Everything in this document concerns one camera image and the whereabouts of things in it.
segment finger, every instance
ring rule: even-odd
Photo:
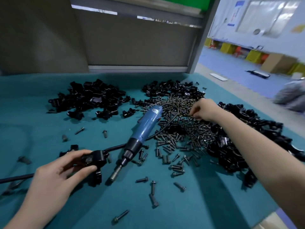
[[[200,109],[199,103],[197,101],[190,110],[190,116],[193,116],[194,113],[198,111],[198,108]]]
[[[80,171],[82,168],[84,168],[83,165],[75,165],[75,166],[65,170],[64,172],[62,172],[60,174],[60,176],[66,179],[68,176],[70,176],[73,173],[76,173],[76,172]]]
[[[65,182],[69,191],[72,191],[82,180],[84,180],[88,175],[97,170],[95,165],[91,165],[82,168],[80,171],[75,173],[73,176],[69,177]]]
[[[57,168],[63,170],[63,168],[66,165],[68,165],[69,163],[71,163],[73,160],[80,158],[82,155],[89,154],[91,152],[92,152],[91,150],[83,149],[83,150],[77,150],[77,151],[72,151],[72,152],[66,153],[62,157],[56,159],[54,161],[54,165]]]
[[[195,117],[198,121],[202,120],[201,116],[199,115],[199,112],[195,112],[193,117]]]

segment cardboard box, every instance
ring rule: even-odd
[[[297,58],[290,57],[284,54],[270,53],[268,58],[262,64],[261,70],[267,71],[269,73],[286,74],[297,62]]]

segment electric screwdriver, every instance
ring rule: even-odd
[[[158,120],[161,118],[162,112],[162,106],[154,105],[138,121],[137,129],[128,140],[124,149],[124,153],[122,155],[120,165],[111,175],[110,181],[113,182],[122,167],[126,166],[127,163],[130,162],[134,158],[134,156],[140,151],[143,143],[146,141],[152,129],[154,128]]]

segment table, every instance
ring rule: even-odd
[[[108,121],[92,120],[96,110],[84,112],[85,117],[81,121],[70,119],[65,112],[46,114],[50,108],[48,99],[56,98],[58,92],[66,93],[70,82],[84,83],[97,78],[118,85],[136,100],[147,99],[141,88],[153,80],[197,81],[200,89],[207,88],[206,96],[216,102],[244,104],[246,108],[252,108],[199,74],[29,74],[0,77],[0,178],[32,173],[37,167],[56,159],[60,151],[67,151],[71,144],[78,144],[80,149],[97,150],[127,142],[141,112],[127,119],[121,115],[113,116]],[[132,105],[123,104],[119,107],[119,113],[129,107]],[[85,130],[74,135],[81,127],[85,127]],[[104,138],[103,130],[107,130],[108,138]],[[68,142],[62,142],[62,134],[67,135]],[[287,129],[283,134],[292,137],[297,147],[305,147],[298,135]],[[155,157],[155,140],[148,141],[147,145],[150,148],[145,152],[148,151],[149,155],[144,164],[137,167],[129,163],[117,180],[111,186],[106,186],[105,180],[113,172],[115,161],[122,151],[111,152],[113,162],[102,168],[103,183],[97,187],[90,187],[86,182],[78,186],[47,228],[152,229],[191,226],[242,229],[253,227],[277,209],[276,203],[260,183],[252,189],[241,189],[239,174],[228,175],[221,167],[209,162],[210,156],[199,160],[200,167],[186,166],[184,175],[171,178],[168,165],[162,165],[162,161]],[[27,156],[33,163],[16,163],[19,156]],[[145,176],[148,176],[149,182],[135,183],[136,179]],[[155,197],[160,203],[156,209],[152,208],[149,198],[152,180],[157,182]],[[17,212],[30,181],[24,182],[13,195],[0,197],[0,227],[4,227]],[[180,192],[173,185],[175,181],[186,186],[187,190]],[[0,191],[7,186],[0,185]],[[112,226],[113,217],[127,209],[130,213]]]

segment sticker on screwdriver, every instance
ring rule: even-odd
[[[153,108],[152,111],[153,111],[154,113],[156,113],[156,114],[158,114],[158,112],[159,112],[159,110],[158,110],[158,109],[155,109],[155,108]]]

